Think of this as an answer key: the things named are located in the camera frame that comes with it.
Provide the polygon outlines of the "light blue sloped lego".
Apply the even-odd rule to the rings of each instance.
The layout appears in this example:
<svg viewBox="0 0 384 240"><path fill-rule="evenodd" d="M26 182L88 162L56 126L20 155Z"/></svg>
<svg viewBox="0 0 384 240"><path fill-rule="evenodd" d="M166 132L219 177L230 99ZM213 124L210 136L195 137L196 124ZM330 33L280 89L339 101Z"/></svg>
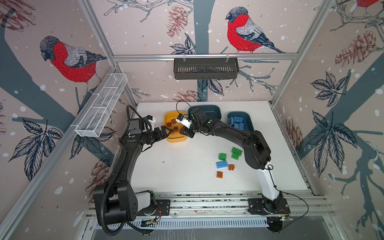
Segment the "light blue sloped lego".
<svg viewBox="0 0 384 240"><path fill-rule="evenodd" d="M234 124L234 127L238 130L243 131L244 130L244 123L236 123L236 124Z"/></svg>

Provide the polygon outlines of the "green lego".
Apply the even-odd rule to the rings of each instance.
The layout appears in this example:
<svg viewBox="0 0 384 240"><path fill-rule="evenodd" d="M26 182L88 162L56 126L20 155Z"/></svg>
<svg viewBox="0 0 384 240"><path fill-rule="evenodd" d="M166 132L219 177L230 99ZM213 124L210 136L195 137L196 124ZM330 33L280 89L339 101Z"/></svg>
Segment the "green lego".
<svg viewBox="0 0 384 240"><path fill-rule="evenodd" d="M227 160L227 154L220 153L220 154L218 155L218 159L219 159L220 161L226 161L226 160Z"/></svg>
<svg viewBox="0 0 384 240"><path fill-rule="evenodd" d="M238 154L232 153L231 158L234 160L238 160L240 156Z"/></svg>
<svg viewBox="0 0 384 240"><path fill-rule="evenodd" d="M235 148L235 147L232 148L231 152L232 152L232 154L236 154L236 155L238 155L238 156L241 156L242 153L243 153L242 150L237 149L237 148Z"/></svg>

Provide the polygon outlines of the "brown lego arch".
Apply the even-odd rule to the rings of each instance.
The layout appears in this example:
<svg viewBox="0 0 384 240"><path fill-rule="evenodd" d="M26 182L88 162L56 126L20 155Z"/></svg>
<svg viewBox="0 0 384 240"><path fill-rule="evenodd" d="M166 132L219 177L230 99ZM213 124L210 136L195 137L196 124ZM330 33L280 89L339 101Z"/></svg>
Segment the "brown lego arch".
<svg viewBox="0 0 384 240"><path fill-rule="evenodd" d="M234 169L235 169L235 165L233 165L233 164L228 165L229 171L233 171Z"/></svg>

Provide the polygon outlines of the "brown lego bottom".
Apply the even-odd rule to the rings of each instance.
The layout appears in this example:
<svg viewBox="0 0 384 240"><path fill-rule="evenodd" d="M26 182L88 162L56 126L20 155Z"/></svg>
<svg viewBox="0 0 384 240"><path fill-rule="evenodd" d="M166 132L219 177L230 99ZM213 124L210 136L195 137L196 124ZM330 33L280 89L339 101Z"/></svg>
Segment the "brown lego bottom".
<svg viewBox="0 0 384 240"><path fill-rule="evenodd" d="M223 178L223 172L217 171L216 178L222 179Z"/></svg>

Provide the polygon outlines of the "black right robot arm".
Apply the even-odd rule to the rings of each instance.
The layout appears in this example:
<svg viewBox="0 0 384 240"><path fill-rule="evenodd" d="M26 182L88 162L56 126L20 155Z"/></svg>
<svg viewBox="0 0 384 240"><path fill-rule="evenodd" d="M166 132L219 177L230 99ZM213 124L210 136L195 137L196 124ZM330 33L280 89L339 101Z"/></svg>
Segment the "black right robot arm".
<svg viewBox="0 0 384 240"><path fill-rule="evenodd" d="M283 192L273 180L271 149L261 132L236 129L219 119L208 117L201 108L191 108L188 122L189 126L182 128L183 135L190 138L193 138L195 133L216 136L242 148L246 163L256 170L262 187L262 197L249 200L249 213L260 216L291 213Z"/></svg>

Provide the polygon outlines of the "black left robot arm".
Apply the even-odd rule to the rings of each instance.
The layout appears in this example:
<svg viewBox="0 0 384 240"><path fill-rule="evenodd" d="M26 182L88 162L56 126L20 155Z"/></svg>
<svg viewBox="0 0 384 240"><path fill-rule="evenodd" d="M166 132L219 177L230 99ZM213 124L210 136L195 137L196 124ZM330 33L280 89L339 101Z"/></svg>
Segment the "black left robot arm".
<svg viewBox="0 0 384 240"><path fill-rule="evenodd" d="M166 139L172 132L165 126L139 134L132 134L126 129L119 139L121 153L118 160L106 182L96 186L94 190L98 223L107 235L116 235L126 223L134 221L139 213L156 212L153 191L136 193L131 186L131 178L136 161L144 151L143 146L151 147Z"/></svg>

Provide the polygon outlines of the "yellow plastic bin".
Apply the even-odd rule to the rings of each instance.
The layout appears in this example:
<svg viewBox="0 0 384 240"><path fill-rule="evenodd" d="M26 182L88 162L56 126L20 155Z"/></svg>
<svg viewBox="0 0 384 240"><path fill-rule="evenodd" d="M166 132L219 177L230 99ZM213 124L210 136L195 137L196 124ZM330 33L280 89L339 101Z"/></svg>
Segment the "yellow plastic bin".
<svg viewBox="0 0 384 240"><path fill-rule="evenodd" d="M166 113L166 115L164 117L164 125L167 126L167 123L171 123L171 119L176 120L178 115L179 115L179 112L177 112L177 111ZM175 133L175 136L172 139L167 139L167 141L170 143L178 143L178 142L185 141L187 139L187 136L180 134L180 130L183 127L183 125L180 123L176 123L175 125L171 126L172 129L173 129L173 127L178 127L179 131L177 131L177 132L173 131Z"/></svg>

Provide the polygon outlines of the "middle dark teal bin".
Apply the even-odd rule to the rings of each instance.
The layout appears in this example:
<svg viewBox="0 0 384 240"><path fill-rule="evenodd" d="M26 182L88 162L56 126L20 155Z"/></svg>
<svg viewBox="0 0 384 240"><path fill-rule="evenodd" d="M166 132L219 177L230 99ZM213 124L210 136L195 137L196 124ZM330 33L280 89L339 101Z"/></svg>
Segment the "middle dark teal bin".
<svg viewBox="0 0 384 240"><path fill-rule="evenodd" d="M222 118L221 109L216 105L197 105L192 106L188 109L188 115L191 116L194 113L194 109L200 108L204 111L206 116L210 119L219 119Z"/></svg>

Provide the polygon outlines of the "dark teal bin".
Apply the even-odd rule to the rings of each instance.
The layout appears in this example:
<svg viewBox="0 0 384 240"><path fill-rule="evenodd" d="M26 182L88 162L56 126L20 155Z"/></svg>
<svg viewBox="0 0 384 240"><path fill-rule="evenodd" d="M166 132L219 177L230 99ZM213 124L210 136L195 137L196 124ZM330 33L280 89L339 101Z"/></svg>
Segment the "dark teal bin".
<svg viewBox="0 0 384 240"><path fill-rule="evenodd" d="M241 131L253 132L255 130L250 115L245 112L228 113L228 124Z"/></svg>
<svg viewBox="0 0 384 240"><path fill-rule="evenodd" d="M221 109L216 105L197 105L192 106L188 109L188 115L191 116L194 113L194 109L200 108L204 111L206 116L210 119L219 119L222 118Z"/></svg>

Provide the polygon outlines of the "right dark teal bin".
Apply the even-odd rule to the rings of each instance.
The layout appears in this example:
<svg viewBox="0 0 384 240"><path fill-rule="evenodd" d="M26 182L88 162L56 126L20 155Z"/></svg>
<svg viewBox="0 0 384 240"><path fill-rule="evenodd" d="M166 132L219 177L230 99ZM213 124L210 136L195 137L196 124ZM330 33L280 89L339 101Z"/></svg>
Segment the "right dark teal bin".
<svg viewBox="0 0 384 240"><path fill-rule="evenodd" d="M228 113L228 124L241 131L253 132L255 130L250 115L245 112Z"/></svg>

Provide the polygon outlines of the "white mesh wall shelf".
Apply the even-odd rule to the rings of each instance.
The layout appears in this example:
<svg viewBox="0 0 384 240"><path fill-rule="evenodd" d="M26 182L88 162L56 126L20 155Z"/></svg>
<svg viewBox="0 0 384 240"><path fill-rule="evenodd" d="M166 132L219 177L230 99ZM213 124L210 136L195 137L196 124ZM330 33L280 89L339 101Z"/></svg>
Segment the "white mesh wall shelf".
<svg viewBox="0 0 384 240"><path fill-rule="evenodd" d="M122 73L107 75L107 81L75 129L80 137L100 137L127 81Z"/></svg>

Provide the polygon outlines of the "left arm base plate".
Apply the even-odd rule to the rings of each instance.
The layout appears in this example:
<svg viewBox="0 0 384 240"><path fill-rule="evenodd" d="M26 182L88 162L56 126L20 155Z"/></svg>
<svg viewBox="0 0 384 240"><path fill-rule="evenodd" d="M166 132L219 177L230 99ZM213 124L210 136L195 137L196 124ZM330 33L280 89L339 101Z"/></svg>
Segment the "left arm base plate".
<svg viewBox="0 0 384 240"><path fill-rule="evenodd" d="M170 200L156 200L156 207L152 210L141 210L137 217L169 216L171 209Z"/></svg>

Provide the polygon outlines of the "aluminium mounting rail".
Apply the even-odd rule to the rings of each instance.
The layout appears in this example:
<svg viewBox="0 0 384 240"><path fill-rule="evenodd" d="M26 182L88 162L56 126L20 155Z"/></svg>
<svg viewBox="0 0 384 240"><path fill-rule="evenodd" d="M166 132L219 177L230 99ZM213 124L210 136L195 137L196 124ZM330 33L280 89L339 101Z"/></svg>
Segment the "aluminium mounting rail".
<svg viewBox="0 0 384 240"><path fill-rule="evenodd" d="M283 194L287 200L291 217L335 216L325 197L311 193ZM261 198L259 192L218 192L199 194L158 193L156 200L170 200L169 217L248 217L248 199Z"/></svg>

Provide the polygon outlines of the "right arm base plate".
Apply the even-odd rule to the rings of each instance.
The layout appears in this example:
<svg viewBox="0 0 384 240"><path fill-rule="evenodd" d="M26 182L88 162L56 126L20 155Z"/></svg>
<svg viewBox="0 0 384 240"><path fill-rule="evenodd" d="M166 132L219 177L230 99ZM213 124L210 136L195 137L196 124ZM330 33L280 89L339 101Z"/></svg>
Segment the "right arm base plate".
<svg viewBox="0 0 384 240"><path fill-rule="evenodd" d="M248 199L248 212L252 215L290 215L291 211L285 198L271 201L269 199Z"/></svg>

